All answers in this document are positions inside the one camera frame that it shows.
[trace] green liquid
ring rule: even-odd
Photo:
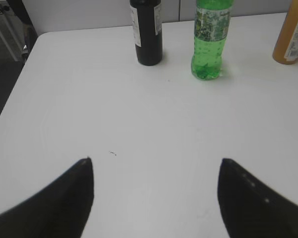
[[[194,76],[211,80],[220,75],[225,40],[206,42],[194,37],[194,55],[191,62]]]

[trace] orange bottle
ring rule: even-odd
[[[282,64],[298,61],[298,0],[293,0],[277,40],[273,58]]]

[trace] green soda bottle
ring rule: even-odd
[[[220,74],[233,1],[197,0],[191,71],[198,79],[211,80]]]

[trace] black bottle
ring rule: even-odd
[[[130,0],[139,63],[155,65],[162,59],[161,0]]]

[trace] table surface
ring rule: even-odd
[[[284,18],[233,18],[214,81],[190,73],[193,22],[163,25],[152,67],[130,26],[40,36],[0,116],[0,213],[87,156],[83,238],[227,238],[223,157],[298,204],[298,63],[271,57]]]

